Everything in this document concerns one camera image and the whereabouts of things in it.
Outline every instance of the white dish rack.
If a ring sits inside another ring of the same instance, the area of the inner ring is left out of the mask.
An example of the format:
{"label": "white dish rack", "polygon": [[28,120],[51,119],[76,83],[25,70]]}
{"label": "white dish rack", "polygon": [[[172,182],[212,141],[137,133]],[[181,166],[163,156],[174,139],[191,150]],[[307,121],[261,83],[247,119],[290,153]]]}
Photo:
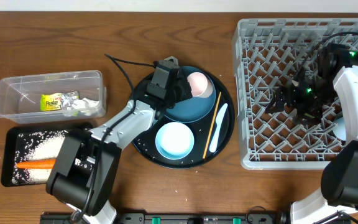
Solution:
{"label": "white dish rack", "polygon": [[[241,165],[246,169],[324,169],[344,142],[332,134],[341,115],[336,100],[325,106],[321,124],[295,125],[296,110],[265,114],[278,86],[294,74],[311,48],[329,35],[358,32],[358,19],[242,19],[232,39],[237,83]],[[358,51],[358,36],[327,41]],[[316,52],[308,59],[306,76],[317,74]]]}

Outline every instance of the plastic knife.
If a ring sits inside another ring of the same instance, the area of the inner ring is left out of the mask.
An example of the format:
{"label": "plastic knife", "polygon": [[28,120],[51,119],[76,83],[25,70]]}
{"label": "plastic knife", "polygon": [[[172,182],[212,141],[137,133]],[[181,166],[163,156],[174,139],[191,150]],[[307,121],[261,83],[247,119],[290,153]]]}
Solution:
{"label": "plastic knife", "polygon": [[226,110],[227,110],[227,103],[223,104],[221,109],[219,109],[218,115],[216,115],[216,119],[215,119],[216,129],[215,129],[214,136],[212,137],[211,144],[209,145],[210,152],[215,152],[218,146],[219,133],[221,132],[222,121],[224,115],[226,114]]}

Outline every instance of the light blue bowl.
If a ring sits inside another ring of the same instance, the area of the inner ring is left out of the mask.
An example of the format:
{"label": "light blue bowl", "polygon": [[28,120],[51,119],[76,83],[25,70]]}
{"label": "light blue bowl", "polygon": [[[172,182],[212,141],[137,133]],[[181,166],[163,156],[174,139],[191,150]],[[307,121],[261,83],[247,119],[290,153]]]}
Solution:
{"label": "light blue bowl", "polygon": [[155,147],[165,158],[171,160],[186,157],[194,146],[194,134],[185,124],[171,122],[164,124],[155,137]]}
{"label": "light blue bowl", "polygon": [[[183,66],[182,72],[187,76],[193,72],[201,72],[205,75],[203,71],[198,68]],[[214,82],[209,76],[206,76],[213,86],[213,92],[208,98],[192,97],[189,100],[181,101],[177,103],[172,109],[167,109],[165,116],[172,121],[178,121],[181,123],[190,123],[204,118],[213,108],[216,99],[216,90]]]}

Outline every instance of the orange carrot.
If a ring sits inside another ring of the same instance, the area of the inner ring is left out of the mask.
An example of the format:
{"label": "orange carrot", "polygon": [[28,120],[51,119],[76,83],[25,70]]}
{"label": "orange carrot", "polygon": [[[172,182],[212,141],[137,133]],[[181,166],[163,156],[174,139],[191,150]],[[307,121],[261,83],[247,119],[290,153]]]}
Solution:
{"label": "orange carrot", "polygon": [[56,159],[46,159],[42,161],[27,161],[17,163],[20,169],[53,169]]}

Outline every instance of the wooden table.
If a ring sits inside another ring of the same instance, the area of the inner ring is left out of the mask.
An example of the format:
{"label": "wooden table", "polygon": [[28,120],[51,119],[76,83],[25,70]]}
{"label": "wooden table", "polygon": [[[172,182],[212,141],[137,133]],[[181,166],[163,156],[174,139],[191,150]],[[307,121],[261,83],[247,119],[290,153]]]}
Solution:
{"label": "wooden table", "polygon": [[[358,14],[0,12],[0,79],[100,70],[109,93],[108,112],[96,119],[102,124],[123,108],[130,93],[124,76],[103,53],[148,63],[174,55],[183,64],[216,74],[237,101],[231,60],[234,28],[240,19],[265,17]],[[151,72],[124,68],[134,83]],[[6,132],[13,126],[17,124],[0,119],[0,175]],[[320,178],[321,171],[245,170],[236,126],[217,158],[189,170],[159,167],[127,147],[110,201],[121,212],[245,213],[254,205],[281,210],[316,190]],[[38,223],[43,211],[70,209],[47,194],[44,185],[7,188],[0,183],[0,223]]]}

